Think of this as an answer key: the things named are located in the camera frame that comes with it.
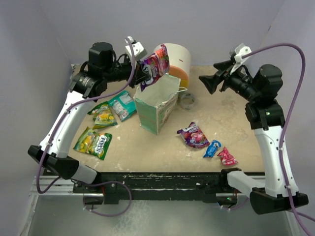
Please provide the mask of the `purple Foxs candy bag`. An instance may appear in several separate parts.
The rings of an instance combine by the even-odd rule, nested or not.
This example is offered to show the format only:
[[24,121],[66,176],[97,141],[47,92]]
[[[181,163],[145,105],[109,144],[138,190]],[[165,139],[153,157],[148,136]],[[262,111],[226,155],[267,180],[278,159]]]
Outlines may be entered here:
[[142,61],[142,71],[148,75],[148,78],[141,82],[140,89],[155,84],[164,74],[169,72],[170,60],[165,44],[157,47],[155,52]]

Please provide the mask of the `green Fresh paper bag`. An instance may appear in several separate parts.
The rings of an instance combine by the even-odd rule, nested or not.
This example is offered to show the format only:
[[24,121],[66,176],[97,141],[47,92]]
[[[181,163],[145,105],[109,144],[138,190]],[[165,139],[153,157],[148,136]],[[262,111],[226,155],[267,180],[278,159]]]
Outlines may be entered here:
[[133,97],[140,126],[158,135],[177,105],[178,93],[187,88],[181,79],[164,74],[155,84],[141,90],[138,86]]

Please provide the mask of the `green yellow candy bag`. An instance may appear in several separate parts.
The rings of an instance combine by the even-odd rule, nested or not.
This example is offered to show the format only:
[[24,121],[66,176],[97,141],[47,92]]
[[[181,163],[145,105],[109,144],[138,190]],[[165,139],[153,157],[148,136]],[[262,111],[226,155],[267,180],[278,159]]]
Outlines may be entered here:
[[93,115],[93,129],[101,129],[118,124],[111,112],[108,101],[96,105],[88,112],[88,115]]

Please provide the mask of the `purple berry candy bag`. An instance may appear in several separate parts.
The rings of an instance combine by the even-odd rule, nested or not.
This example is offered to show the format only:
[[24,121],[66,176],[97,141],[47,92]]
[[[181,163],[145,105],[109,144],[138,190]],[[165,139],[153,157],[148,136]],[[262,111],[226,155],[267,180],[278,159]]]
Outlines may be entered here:
[[178,130],[177,134],[181,135],[185,144],[191,148],[201,149],[210,145],[205,134],[195,122],[191,122],[187,128]]

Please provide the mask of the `small blue snack packet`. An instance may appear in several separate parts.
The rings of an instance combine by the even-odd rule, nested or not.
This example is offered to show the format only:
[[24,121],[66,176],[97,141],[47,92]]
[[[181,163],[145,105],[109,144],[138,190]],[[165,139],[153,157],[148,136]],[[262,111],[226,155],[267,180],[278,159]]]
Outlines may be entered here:
[[214,157],[219,148],[221,148],[221,142],[219,142],[218,140],[212,140],[210,145],[207,147],[206,152],[203,155],[203,158]]

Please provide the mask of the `small red snack packet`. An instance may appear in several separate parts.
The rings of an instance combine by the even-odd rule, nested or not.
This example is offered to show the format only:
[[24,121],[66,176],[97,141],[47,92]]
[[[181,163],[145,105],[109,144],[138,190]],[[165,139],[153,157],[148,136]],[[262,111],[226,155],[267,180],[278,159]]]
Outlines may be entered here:
[[226,147],[224,147],[222,151],[217,154],[217,156],[220,158],[221,163],[224,166],[234,166],[238,164],[238,161],[232,154],[230,154]]

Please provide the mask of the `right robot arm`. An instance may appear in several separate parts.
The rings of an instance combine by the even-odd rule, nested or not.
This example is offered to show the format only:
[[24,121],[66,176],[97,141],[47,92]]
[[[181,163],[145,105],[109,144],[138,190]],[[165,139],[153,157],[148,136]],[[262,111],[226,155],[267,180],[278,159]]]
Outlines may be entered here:
[[200,81],[210,94],[222,84],[221,92],[232,89],[247,100],[245,115],[258,141],[265,168],[265,182],[261,183],[246,175],[239,168],[223,169],[219,187],[223,192],[237,189],[245,194],[258,215],[292,210],[309,203],[307,194],[301,193],[292,175],[281,136],[286,119],[276,101],[283,85],[281,70],[271,64],[262,65],[256,75],[233,71],[233,63],[224,61],[214,64],[214,75],[201,75]]

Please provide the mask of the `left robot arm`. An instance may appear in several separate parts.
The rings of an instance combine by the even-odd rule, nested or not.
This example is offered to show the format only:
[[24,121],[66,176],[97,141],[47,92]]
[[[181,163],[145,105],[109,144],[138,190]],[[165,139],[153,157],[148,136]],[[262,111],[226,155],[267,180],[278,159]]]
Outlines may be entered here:
[[140,42],[131,37],[126,40],[125,58],[122,63],[116,58],[110,43],[94,43],[89,49],[89,59],[84,62],[78,74],[70,83],[65,104],[54,125],[39,145],[29,147],[28,155],[42,168],[55,173],[63,179],[84,183],[91,193],[101,188],[101,173],[80,164],[68,153],[74,135],[89,109],[103,98],[110,82],[126,81],[130,87],[144,81],[140,59],[146,50]]

